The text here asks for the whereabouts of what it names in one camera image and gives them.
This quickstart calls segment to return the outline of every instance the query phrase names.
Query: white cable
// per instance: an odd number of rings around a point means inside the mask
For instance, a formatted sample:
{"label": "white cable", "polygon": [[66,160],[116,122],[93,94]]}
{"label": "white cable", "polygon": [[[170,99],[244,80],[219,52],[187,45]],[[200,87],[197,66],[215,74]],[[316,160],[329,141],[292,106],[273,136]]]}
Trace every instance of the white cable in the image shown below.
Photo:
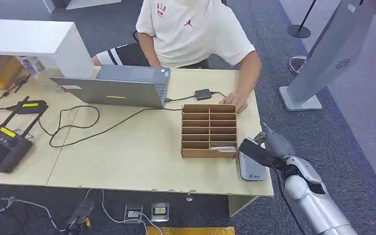
{"label": "white cable", "polygon": [[51,223],[52,223],[52,225],[55,227],[55,229],[58,230],[57,225],[55,224],[54,220],[52,219],[52,216],[51,216],[51,214],[50,214],[48,208],[46,208],[46,207],[44,207],[44,206],[41,206],[41,205],[39,205],[39,204],[33,203],[33,202],[28,202],[28,201],[24,201],[24,200],[20,200],[20,199],[15,199],[15,197],[13,197],[13,196],[10,197],[10,198],[0,198],[0,201],[8,201],[8,204],[6,205],[6,207],[0,209],[0,212],[3,212],[3,211],[5,211],[6,209],[8,209],[8,207],[10,207],[10,206],[12,205],[12,203],[14,203],[14,202],[22,202],[22,203],[26,203],[26,204],[30,204],[30,205],[33,205],[33,206],[36,206],[36,207],[42,208],[42,209],[46,210],[46,212],[47,212],[47,214],[48,214],[48,217],[51,219]]}
{"label": "white cable", "polygon": [[85,198],[87,198],[87,197],[89,196],[89,193],[90,193],[91,190],[92,190],[92,188],[90,188],[90,189],[87,191],[87,193],[86,193],[86,197],[85,197]]}
{"label": "white cable", "polygon": [[140,219],[126,219],[126,220],[123,220],[123,221],[118,221],[118,220],[115,220],[113,219],[109,213],[107,213],[107,210],[106,208],[104,208],[104,189],[101,190],[101,193],[102,193],[102,197],[101,197],[101,207],[103,208],[103,211],[104,213],[107,215],[107,217],[109,217],[109,219],[111,219],[113,222],[115,223],[118,223],[118,224],[121,224],[121,223],[124,223],[124,222],[128,222],[128,221],[139,221],[143,224],[144,228],[145,228],[145,232],[146,232],[146,235],[148,235],[148,228],[146,227],[146,224],[143,220],[140,220]]}
{"label": "white cable", "polygon": [[143,217],[145,217],[146,220],[147,220],[147,221],[148,221],[153,227],[155,227],[155,229],[157,229],[161,235],[164,235],[164,234],[162,233],[162,230],[161,230],[158,226],[154,225],[154,224],[152,223],[152,221],[150,221],[150,219],[148,218],[148,216],[146,216],[144,213],[139,213],[139,214],[141,214]]}

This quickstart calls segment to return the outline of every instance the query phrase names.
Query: speaker grille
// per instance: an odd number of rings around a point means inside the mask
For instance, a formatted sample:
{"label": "speaker grille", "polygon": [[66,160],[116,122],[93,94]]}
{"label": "speaker grille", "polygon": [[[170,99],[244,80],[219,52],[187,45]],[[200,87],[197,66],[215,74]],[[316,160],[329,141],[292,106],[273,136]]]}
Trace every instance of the speaker grille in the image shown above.
{"label": "speaker grille", "polygon": [[348,65],[350,65],[350,63],[351,63],[351,59],[342,59],[342,60],[338,61],[338,63],[336,63],[335,69],[336,70],[343,70]]}

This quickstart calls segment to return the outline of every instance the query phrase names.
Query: laptop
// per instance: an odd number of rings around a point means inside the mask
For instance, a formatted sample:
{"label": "laptop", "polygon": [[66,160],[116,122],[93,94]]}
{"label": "laptop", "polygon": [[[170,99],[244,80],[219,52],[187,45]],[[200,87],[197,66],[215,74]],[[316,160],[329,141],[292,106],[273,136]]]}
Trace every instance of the laptop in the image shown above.
{"label": "laptop", "polygon": [[96,79],[50,79],[86,103],[163,108],[169,77],[169,68],[103,65]]}

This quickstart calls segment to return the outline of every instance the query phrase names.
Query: yellow mat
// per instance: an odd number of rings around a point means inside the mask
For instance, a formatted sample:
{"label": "yellow mat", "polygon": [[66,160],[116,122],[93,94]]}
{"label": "yellow mat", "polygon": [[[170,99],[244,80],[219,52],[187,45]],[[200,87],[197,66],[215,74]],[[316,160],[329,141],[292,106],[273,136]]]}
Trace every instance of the yellow mat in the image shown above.
{"label": "yellow mat", "polygon": [[[215,228],[160,228],[164,235],[235,235],[234,227]],[[149,235],[161,235],[154,227],[148,227]]]}

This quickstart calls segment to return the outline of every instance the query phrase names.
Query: floor socket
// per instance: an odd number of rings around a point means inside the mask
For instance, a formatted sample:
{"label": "floor socket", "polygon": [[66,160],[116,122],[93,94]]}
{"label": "floor socket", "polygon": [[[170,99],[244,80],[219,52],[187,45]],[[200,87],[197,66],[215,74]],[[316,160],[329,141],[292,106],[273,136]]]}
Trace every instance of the floor socket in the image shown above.
{"label": "floor socket", "polygon": [[169,221],[169,203],[152,203],[151,221]]}
{"label": "floor socket", "polygon": [[[129,219],[142,220],[141,213],[143,213],[143,205],[140,205],[140,204],[126,205],[126,208],[124,210],[123,220],[129,220]],[[133,224],[133,223],[140,223],[140,221],[125,221],[124,223]]]}

